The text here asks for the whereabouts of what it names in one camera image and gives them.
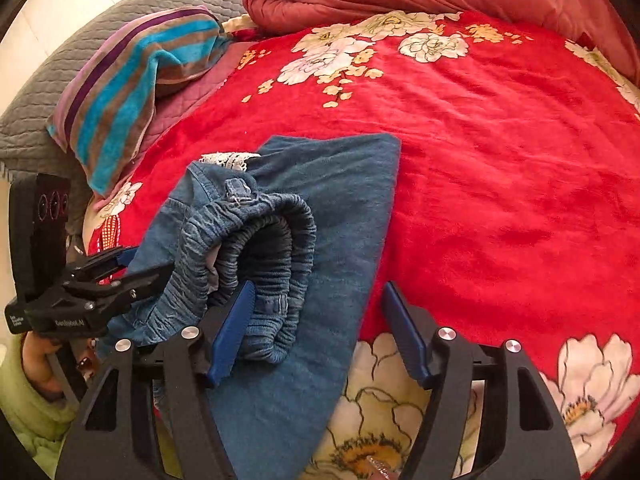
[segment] purple stripe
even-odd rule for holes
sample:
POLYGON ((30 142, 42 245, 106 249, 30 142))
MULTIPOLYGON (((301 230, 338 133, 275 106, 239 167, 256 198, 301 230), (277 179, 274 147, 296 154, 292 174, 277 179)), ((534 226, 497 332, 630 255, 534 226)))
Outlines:
POLYGON ((149 20, 148 22, 141 23, 132 31, 130 31, 124 38, 122 38, 118 42, 118 44, 115 47, 113 47, 110 53, 104 56, 100 60, 100 63, 98 63, 98 65, 96 65, 94 70, 88 75, 85 82, 82 83, 82 86, 78 91, 78 94, 76 94, 74 101, 71 103, 71 106, 69 107, 69 112, 67 113, 65 118, 65 137, 67 138, 67 140, 70 141, 71 126, 73 125, 74 120, 76 119, 76 115, 78 114, 78 110, 80 109, 82 101, 84 101, 84 99, 87 97, 91 88, 95 85, 98 79, 100 79, 100 76, 102 76, 102 74, 104 74, 107 71, 107 69, 116 61, 116 59, 118 59, 118 56, 127 47, 127 45, 129 44, 129 41, 131 41, 136 35, 138 35, 140 32, 142 32, 146 28, 151 28, 155 25, 159 25, 159 23, 168 22, 169 20, 173 20, 175 18, 186 18, 187 16, 194 16, 196 14, 206 14, 208 16, 211 15, 211 13, 205 9, 196 8, 196 9, 176 10, 171 14, 164 14, 162 16, 158 16, 157 18, 149 20))

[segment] white flower print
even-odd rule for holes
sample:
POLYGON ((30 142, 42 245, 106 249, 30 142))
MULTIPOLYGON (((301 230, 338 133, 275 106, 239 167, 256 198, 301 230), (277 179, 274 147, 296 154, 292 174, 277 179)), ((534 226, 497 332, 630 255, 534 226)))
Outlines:
POLYGON ((586 63, 589 63, 607 74, 611 80, 618 85, 620 95, 622 95, 625 101, 631 103, 631 105, 636 109, 636 112, 638 112, 636 113, 636 118, 640 120, 640 90, 636 88, 636 86, 634 86, 626 77, 621 75, 615 68, 613 68, 613 65, 606 57, 603 56, 601 51, 597 48, 589 50, 588 48, 584 48, 583 46, 569 40, 564 42, 564 46, 567 50, 573 52, 574 56, 583 59, 586 63))
POLYGON ((392 10, 386 14, 377 14, 351 27, 354 36, 364 36, 373 41, 383 40, 388 36, 405 36, 424 28, 436 28, 436 21, 443 18, 457 21, 460 13, 456 14, 427 14, 426 12, 405 13, 402 10, 392 10))
POLYGON ((631 83, 618 87, 618 91, 626 101, 630 102, 638 113, 640 113, 640 91, 635 89, 631 83))
POLYGON ((594 335, 569 339, 558 356, 558 383, 542 375, 569 432, 580 473, 591 471, 609 449, 615 418, 638 396, 630 375, 631 345, 614 334, 600 350, 594 335))
POLYGON ((125 206, 129 205, 136 195, 136 191, 142 187, 142 182, 132 184, 125 182, 120 188, 116 196, 100 211, 100 216, 106 218, 107 216, 115 216, 124 211, 125 206))
POLYGON ((327 46, 340 38, 352 36, 351 25, 344 23, 336 23, 329 27, 312 28, 311 33, 304 36, 296 46, 291 49, 292 52, 307 52, 321 46, 327 46))
MULTIPOLYGON (((482 413, 482 381, 474 382, 456 474, 471 471, 482 413)), ((418 433, 430 392, 407 374, 393 336, 356 345, 347 384, 318 449, 300 480, 369 478, 367 457, 401 470, 418 433)))
POLYGON ((468 46, 459 34, 439 36, 432 32, 414 34, 402 40, 398 50, 420 63, 439 60, 442 56, 457 58, 465 56, 468 46))
POLYGON ((331 45, 314 48, 305 55, 284 66, 278 81, 287 85, 295 85, 306 81, 310 76, 330 76, 335 71, 347 68, 353 62, 353 56, 373 45, 368 41, 341 38, 331 45))

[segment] folded denim fabric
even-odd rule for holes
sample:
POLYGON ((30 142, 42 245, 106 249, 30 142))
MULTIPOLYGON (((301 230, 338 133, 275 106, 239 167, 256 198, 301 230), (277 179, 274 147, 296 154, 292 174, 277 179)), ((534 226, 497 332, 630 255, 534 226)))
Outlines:
MULTIPOLYGON (((254 325, 246 332, 241 349, 245 357, 262 362, 236 361, 231 376, 210 390, 208 397, 239 480, 292 480, 302 472, 317 447, 344 387, 382 254, 396 186, 400 142, 388 134, 332 140, 272 137, 258 152, 260 157, 247 160, 246 173, 201 164, 191 164, 190 172, 197 168, 200 176, 217 175, 217 185, 212 186, 215 189, 220 189, 225 180, 236 178, 251 190, 257 185, 258 192, 266 195, 300 195, 316 222, 313 272, 307 279, 301 310, 297 308, 297 300, 290 298, 300 296, 296 293, 297 285, 290 287, 287 311, 295 306, 299 319, 287 316, 280 341, 274 340, 272 349, 264 345, 266 351, 260 354, 257 350, 260 338, 271 337, 271 332, 255 333, 260 331, 258 316, 266 316, 269 309, 262 307, 254 315, 254 325), (298 327, 295 344, 291 345, 293 341, 285 340, 291 334, 286 327, 295 320, 298 327), (269 356, 279 357, 284 349, 288 349, 286 359, 277 366, 268 362, 269 356)), ((173 261, 180 232, 186 230, 191 236, 191 219, 202 208, 204 194, 196 185, 186 186, 187 182, 193 180, 180 182, 152 222, 130 271, 173 261), (176 201, 176 196, 181 196, 181 201, 176 201)), ((224 200, 224 193, 211 196, 214 201, 224 200)), ((221 264, 234 261, 224 256, 225 245, 234 245, 241 236, 230 235, 222 241, 216 259, 221 284, 231 283, 228 276, 235 274, 233 263, 221 264)), ((240 269, 249 255, 270 262, 274 269, 281 268, 281 256, 272 252, 274 246, 269 247, 265 241, 264 245, 254 247, 255 251, 243 253, 238 260, 240 269)), ((306 269, 305 263, 290 264, 292 275, 306 269)), ((249 273, 239 274, 251 277, 249 273)), ((206 288, 206 279, 198 283, 198 286, 204 283, 206 288)), ((140 336, 149 333, 153 338, 157 335, 168 338, 185 324, 193 323, 193 308, 176 297, 180 291, 186 291, 185 287, 192 287, 191 282, 179 282, 179 288, 172 287, 168 296, 171 300, 162 306, 164 316, 171 321, 161 319, 160 311, 154 314, 155 302, 138 302, 129 314, 112 320, 110 335, 101 343, 114 344, 121 337, 140 343, 140 336), (147 326, 154 328, 148 332, 147 326)), ((275 312, 280 305, 274 302, 270 308, 275 312)), ((159 409, 165 412, 162 388, 155 388, 155 393, 159 409)))
POLYGON ((101 344, 164 341, 197 324, 207 307, 223 306, 240 280, 252 280, 256 303, 239 355, 281 362, 296 339, 315 240, 311 211, 298 195, 263 193, 248 174, 192 162, 128 269, 174 262, 174 272, 159 298, 113 319, 101 344), (209 293, 207 255, 217 246, 218 290, 209 293))

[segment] floral pattern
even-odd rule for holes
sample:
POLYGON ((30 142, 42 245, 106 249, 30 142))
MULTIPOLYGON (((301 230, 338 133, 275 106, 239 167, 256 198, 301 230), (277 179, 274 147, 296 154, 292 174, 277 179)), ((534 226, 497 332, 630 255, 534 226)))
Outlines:
POLYGON ((373 56, 375 53, 376 51, 373 50, 372 48, 366 48, 365 50, 360 52, 355 58, 353 58, 353 62, 354 64, 366 63, 369 59, 371 59, 371 56, 373 56))
POLYGON ((258 86, 258 94, 266 94, 271 88, 273 88, 273 79, 269 79, 258 86))
POLYGON ((621 75, 613 65, 604 57, 597 48, 589 50, 583 46, 574 43, 573 41, 566 40, 564 46, 567 50, 571 51, 574 56, 577 56, 584 60, 585 63, 602 70, 609 78, 618 86, 620 95, 629 102, 636 110, 636 118, 640 120, 640 90, 636 88, 626 77, 621 75))
POLYGON ((303 38, 291 49, 292 52, 307 52, 315 48, 332 44, 335 40, 352 36, 351 25, 336 23, 329 27, 312 28, 311 33, 303 38))
POLYGON ((353 38, 340 38, 331 45, 314 48, 305 53, 301 59, 296 59, 285 65, 278 76, 278 81, 287 85, 305 82, 310 76, 331 75, 336 70, 348 67, 353 62, 353 56, 371 46, 368 41, 353 38))
MULTIPOLYGON (((456 476, 471 470, 482 413, 482 381, 474 382, 456 476)), ((300 480, 369 478, 368 457, 399 471, 428 405, 430 392, 407 374, 393 336, 356 345, 347 384, 318 449, 300 480)))
POLYGON ((405 56, 413 57, 420 63, 439 60, 442 56, 457 58, 466 56, 468 46, 459 34, 439 36, 428 32, 414 34, 402 40, 398 50, 405 56))
POLYGON ((640 376, 630 375, 631 345, 616 334, 602 349, 594 335, 569 339, 558 356, 558 382, 541 374, 549 388, 582 474, 609 449, 620 416, 638 396, 640 376))
POLYGON ((484 40, 491 41, 492 43, 500 43, 504 39, 504 36, 488 23, 484 25, 469 25, 465 27, 465 29, 471 33, 471 37, 474 38, 474 43, 480 43, 484 40))
POLYGON ((125 182, 119 192, 116 193, 116 196, 114 196, 111 201, 102 208, 100 211, 100 217, 106 218, 107 216, 115 216, 122 213, 124 208, 129 205, 136 196, 136 191, 141 187, 142 182, 137 182, 136 184, 125 182))
MULTIPOLYGON (((485 23, 482 25, 469 25, 463 30, 450 36, 444 34, 445 23, 437 23, 441 20, 457 22, 461 12, 453 14, 428 14, 426 12, 407 13, 402 10, 393 10, 386 14, 378 14, 363 20, 356 25, 337 23, 327 27, 316 27, 310 33, 305 34, 291 49, 292 52, 303 52, 299 59, 286 64, 276 79, 278 83, 295 85, 307 81, 310 77, 317 77, 317 83, 328 85, 322 93, 335 96, 333 101, 322 104, 323 108, 336 108, 342 101, 347 101, 353 95, 353 91, 344 91, 343 84, 353 83, 348 77, 364 76, 375 80, 384 75, 378 68, 365 65, 370 63, 376 50, 372 47, 376 41, 385 38, 401 37, 412 34, 401 41, 398 50, 413 57, 421 63, 433 62, 441 57, 459 58, 466 56, 468 44, 463 38, 473 38, 474 43, 489 41, 498 43, 506 36, 511 43, 523 43, 520 36, 511 32, 501 34, 495 27, 485 23)), ((270 54, 270 51, 247 51, 240 62, 239 68, 253 64, 260 57, 270 54)), ((274 80, 270 79, 258 86, 257 93, 265 94, 273 88, 274 80)), ((247 103, 254 96, 249 94, 241 99, 247 103)))
POLYGON ((255 63, 254 57, 255 57, 255 50, 247 50, 244 54, 242 54, 240 62, 238 63, 238 70, 242 70, 249 63, 251 64, 255 63))
POLYGON ((363 22, 351 27, 351 33, 356 36, 371 38, 373 41, 384 40, 389 36, 405 36, 424 28, 436 29, 436 21, 449 18, 457 21, 460 13, 456 14, 427 14, 426 12, 412 12, 407 14, 402 10, 393 10, 386 14, 378 14, 367 18, 363 22))

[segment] camera lens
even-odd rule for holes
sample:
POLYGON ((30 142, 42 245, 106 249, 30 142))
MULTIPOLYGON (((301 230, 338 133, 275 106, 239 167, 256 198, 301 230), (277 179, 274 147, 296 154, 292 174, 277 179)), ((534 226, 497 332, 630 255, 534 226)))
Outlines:
POLYGON ((44 220, 47 217, 47 212, 49 211, 49 201, 47 197, 44 195, 40 196, 40 201, 38 202, 38 218, 40 220, 44 220))
POLYGON ((60 196, 58 195, 57 191, 54 191, 53 195, 51 195, 50 209, 51 209, 51 218, 55 220, 56 218, 58 218, 58 215, 60 214, 60 196))

